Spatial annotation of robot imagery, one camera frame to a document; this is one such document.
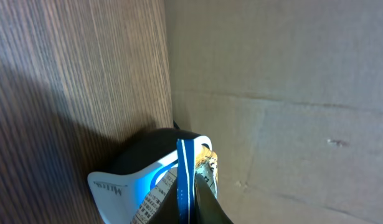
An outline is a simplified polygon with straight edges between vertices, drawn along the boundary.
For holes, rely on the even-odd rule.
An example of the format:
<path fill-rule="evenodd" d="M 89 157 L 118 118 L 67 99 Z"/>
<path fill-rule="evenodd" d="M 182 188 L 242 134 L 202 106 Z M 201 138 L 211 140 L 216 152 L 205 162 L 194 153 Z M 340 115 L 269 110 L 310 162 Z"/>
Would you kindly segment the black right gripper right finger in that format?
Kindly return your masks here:
<path fill-rule="evenodd" d="M 201 174 L 195 176 L 195 216 L 198 224 L 233 224 Z"/>

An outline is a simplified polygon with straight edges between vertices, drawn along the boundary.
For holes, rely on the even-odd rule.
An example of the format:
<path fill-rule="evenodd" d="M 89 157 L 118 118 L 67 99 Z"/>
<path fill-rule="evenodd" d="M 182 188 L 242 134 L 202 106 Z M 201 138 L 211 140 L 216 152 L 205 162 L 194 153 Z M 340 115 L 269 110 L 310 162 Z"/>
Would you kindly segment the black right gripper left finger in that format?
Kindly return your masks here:
<path fill-rule="evenodd" d="M 172 186 L 148 224 L 178 224 L 177 187 Z"/>

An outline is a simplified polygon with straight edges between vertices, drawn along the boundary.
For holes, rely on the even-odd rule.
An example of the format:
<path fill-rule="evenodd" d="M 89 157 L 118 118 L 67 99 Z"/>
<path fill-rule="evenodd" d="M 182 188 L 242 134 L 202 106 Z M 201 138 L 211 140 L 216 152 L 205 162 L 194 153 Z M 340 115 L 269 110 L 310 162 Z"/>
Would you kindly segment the cream wet wipes pack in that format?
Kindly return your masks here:
<path fill-rule="evenodd" d="M 195 176 L 201 174 L 217 199 L 217 154 L 198 140 L 178 139 L 177 166 L 169 169 L 151 189 L 137 209 L 131 223 L 148 223 L 158 211 L 172 186 L 177 187 L 179 223 L 196 223 Z"/>

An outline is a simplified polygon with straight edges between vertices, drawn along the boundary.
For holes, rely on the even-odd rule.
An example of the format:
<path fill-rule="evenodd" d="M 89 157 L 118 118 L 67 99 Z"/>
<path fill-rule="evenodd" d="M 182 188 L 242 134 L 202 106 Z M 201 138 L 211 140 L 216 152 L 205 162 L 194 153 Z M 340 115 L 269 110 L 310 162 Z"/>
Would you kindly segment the white barcode scanner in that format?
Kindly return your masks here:
<path fill-rule="evenodd" d="M 207 136 L 174 128 L 150 131 L 87 181 L 105 223 L 129 223 L 148 192 L 164 174 L 177 166 L 176 141 L 196 139 L 210 148 Z"/>

